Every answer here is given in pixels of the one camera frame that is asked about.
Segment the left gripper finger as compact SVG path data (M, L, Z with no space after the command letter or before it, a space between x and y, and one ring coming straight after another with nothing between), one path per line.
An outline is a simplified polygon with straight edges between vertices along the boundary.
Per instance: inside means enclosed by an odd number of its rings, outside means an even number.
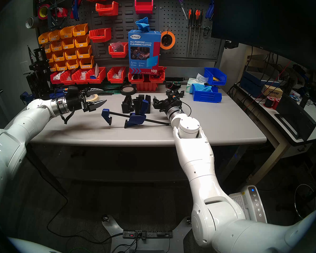
M99 89L99 88L89 88L89 89L84 89L82 91L82 96L84 97L89 97L91 95L95 95L95 94L99 94L99 93L102 93L104 92L103 89Z
M86 102L87 110L89 112L96 111L97 108L101 107L106 102L107 102L107 100L97 100L97 101L93 101L93 102L87 101Z

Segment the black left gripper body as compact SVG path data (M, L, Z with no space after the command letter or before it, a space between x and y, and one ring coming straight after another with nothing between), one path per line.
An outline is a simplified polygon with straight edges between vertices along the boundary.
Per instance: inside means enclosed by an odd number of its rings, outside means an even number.
M65 94L65 110L66 113L73 112L74 110L83 110L83 112L89 111L86 101L86 92L67 92Z

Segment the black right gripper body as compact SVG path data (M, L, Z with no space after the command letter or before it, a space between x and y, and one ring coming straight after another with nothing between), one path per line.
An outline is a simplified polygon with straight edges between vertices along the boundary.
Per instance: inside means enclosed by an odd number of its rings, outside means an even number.
M167 113L172 107L181 107L180 99L165 99L161 103L160 112Z

